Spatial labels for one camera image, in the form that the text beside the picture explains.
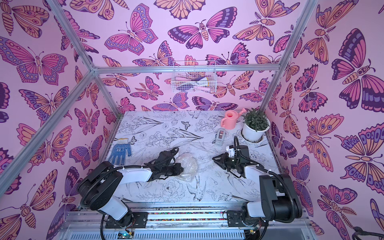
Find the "clear bubble wrap sheet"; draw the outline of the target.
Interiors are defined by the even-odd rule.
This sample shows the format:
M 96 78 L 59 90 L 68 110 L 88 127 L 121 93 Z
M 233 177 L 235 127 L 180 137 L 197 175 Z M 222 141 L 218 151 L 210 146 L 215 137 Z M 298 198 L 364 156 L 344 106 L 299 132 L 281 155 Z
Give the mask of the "clear bubble wrap sheet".
M 177 175 L 177 178 L 185 182 L 192 182 L 199 170 L 199 165 L 194 155 L 184 153 L 176 158 L 176 163 L 180 163 L 184 169 L 181 174 Z

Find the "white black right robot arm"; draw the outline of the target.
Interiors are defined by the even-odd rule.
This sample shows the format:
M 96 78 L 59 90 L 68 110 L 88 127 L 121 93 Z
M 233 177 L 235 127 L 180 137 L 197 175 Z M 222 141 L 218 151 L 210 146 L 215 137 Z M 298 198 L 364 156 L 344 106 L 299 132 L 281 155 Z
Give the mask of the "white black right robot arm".
M 212 160 L 236 178 L 253 181 L 260 186 L 260 200 L 247 202 L 242 207 L 242 221 L 251 225 L 258 219 L 289 224 L 303 215 L 303 208 L 289 175 L 277 174 L 252 160 L 249 148 L 240 145 L 238 137 L 226 152 Z

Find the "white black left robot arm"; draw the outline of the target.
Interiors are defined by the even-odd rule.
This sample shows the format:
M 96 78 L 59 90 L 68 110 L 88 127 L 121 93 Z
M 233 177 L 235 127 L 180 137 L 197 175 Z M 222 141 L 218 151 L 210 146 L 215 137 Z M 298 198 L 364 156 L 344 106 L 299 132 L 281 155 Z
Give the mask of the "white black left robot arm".
M 77 188 L 82 197 L 80 207 L 108 215 L 124 226 L 129 225 L 133 213 L 127 204 L 115 196 L 117 188 L 129 183 L 149 183 L 179 176 L 184 168 L 176 162 L 178 153 L 178 147 L 162 151 L 157 159 L 143 166 L 114 166 L 110 162 L 102 162 Z

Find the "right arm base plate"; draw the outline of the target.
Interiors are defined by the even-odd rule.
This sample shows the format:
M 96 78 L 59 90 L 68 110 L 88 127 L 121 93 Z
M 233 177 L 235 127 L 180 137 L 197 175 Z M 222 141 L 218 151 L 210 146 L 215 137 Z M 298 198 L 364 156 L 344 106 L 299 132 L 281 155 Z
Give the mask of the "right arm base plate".
M 250 217 L 245 211 L 226 210 L 223 217 L 227 220 L 229 227 L 259 229 L 266 225 L 262 218 Z

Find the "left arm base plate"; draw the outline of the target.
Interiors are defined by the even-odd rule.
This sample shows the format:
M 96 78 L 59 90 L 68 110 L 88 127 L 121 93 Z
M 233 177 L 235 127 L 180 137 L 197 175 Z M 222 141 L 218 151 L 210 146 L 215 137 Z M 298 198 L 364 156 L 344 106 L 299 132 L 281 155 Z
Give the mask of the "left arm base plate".
M 148 222 L 148 212 L 128 212 L 121 220 L 108 216 L 106 229 L 144 229 Z

